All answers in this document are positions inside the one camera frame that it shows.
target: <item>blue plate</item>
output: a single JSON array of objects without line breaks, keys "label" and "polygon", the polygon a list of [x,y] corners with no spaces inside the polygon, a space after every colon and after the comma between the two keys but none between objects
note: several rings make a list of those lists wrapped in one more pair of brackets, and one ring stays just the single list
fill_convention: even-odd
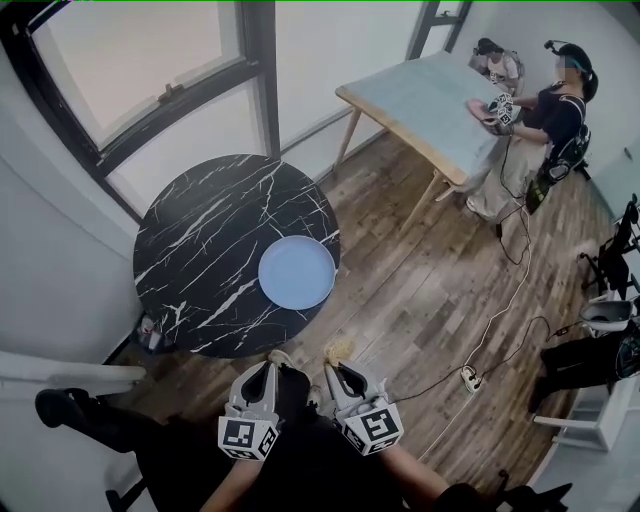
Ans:
[{"label": "blue plate", "polygon": [[327,298],[336,277],[328,249],[308,236],[286,236],[264,252],[258,279],[269,299],[285,309],[309,309]]}]

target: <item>black marble tabletop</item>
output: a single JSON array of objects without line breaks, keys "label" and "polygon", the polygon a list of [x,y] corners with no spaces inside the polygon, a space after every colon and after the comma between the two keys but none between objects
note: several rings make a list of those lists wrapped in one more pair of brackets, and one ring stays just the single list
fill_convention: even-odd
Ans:
[{"label": "black marble tabletop", "polygon": [[140,225],[133,255],[138,296],[181,349],[229,358],[270,350],[323,305],[283,309],[260,288],[262,254],[289,235],[324,244],[338,268],[338,223],[305,174],[256,155],[203,162],[170,183]]}]

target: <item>white t-shirt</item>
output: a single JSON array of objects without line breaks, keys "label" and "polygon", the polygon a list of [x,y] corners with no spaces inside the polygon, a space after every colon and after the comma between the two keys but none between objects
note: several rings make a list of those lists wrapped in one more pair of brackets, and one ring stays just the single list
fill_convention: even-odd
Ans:
[{"label": "white t-shirt", "polygon": [[511,57],[505,54],[502,55],[502,58],[497,63],[487,59],[487,69],[492,82],[497,83],[503,82],[508,78],[518,78],[518,65]]}]

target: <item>light blue tabletop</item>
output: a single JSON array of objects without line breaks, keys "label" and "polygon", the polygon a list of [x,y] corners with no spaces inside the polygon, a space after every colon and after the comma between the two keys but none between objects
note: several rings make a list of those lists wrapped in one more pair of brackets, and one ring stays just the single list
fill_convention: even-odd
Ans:
[{"label": "light blue tabletop", "polygon": [[382,112],[401,129],[395,130],[388,120],[381,124],[426,156],[455,185],[486,167],[498,141],[470,114],[466,101],[478,98],[490,103],[501,93],[447,52],[403,62],[336,91],[350,103],[360,99],[375,107],[370,109],[376,110],[373,115],[366,106],[361,110],[378,122],[381,116],[376,114]]}]

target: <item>black window frame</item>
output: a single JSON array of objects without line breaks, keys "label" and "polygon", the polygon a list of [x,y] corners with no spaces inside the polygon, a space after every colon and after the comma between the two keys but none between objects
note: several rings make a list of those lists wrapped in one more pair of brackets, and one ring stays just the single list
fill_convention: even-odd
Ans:
[{"label": "black window frame", "polygon": [[212,75],[174,88],[160,105],[102,150],[86,132],[49,74],[32,34],[67,2],[11,3],[0,12],[0,41],[45,120],[82,167],[134,220],[141,217],[107,182],[107,176],[163,130],[195,109],[256,79],[259,116],[267,154],[280,158],[275,70],[275,2],[235,2],[240,57]]}]

